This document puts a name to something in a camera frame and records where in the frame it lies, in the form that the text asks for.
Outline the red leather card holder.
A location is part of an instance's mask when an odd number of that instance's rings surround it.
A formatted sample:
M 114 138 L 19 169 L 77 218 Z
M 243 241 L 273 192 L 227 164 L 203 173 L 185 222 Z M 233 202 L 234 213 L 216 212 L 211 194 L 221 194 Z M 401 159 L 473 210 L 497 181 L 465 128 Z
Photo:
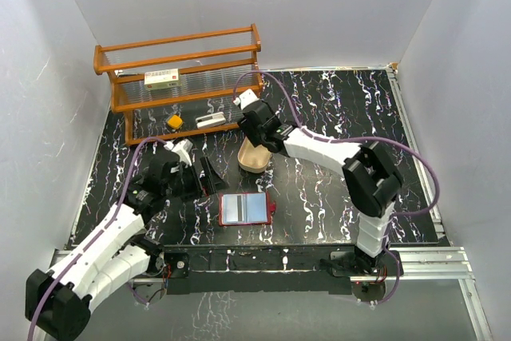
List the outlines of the red leather card holder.
M 275 213 L 275 202 L 266 192 L 223 194 L 220 197 L 220 226 L 270 224 Z

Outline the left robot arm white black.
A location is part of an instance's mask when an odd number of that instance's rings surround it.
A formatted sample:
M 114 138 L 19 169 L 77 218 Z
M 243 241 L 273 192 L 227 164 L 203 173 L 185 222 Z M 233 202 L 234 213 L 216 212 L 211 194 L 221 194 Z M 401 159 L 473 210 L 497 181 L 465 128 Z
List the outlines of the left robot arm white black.
M 75 340 L 119 288 L 143 273 L 157 276 L 163 271 L 163 248 L 145 238 L 145 225 L 171 200 L 196 200 L 228 188 L 207 157 L 200 163 L 202 175 L 176 154 L 153 158 L 74 250 L 48 271 L 31 273 L 26 281 L 28 339 L 40 328 L 56 340 Z

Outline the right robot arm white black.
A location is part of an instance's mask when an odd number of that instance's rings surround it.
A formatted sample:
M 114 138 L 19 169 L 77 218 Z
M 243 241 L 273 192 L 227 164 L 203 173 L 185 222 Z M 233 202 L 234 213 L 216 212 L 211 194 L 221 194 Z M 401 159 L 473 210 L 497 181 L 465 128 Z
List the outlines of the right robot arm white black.
M 321 165 L 340 174 L 345 180 L 351 203 L 359 212 L 355 244 L 357 268 L 376 273 L 385 263 L 386 231 L 394 211 L 403 179 L 386 150 L 378 143 L 335 143 L 315 139 L 296 124 L 283 123 L 269 104 L 234 100 L 243 116 L 238 126 L 252 145 L 261 145 L 271 153 Z

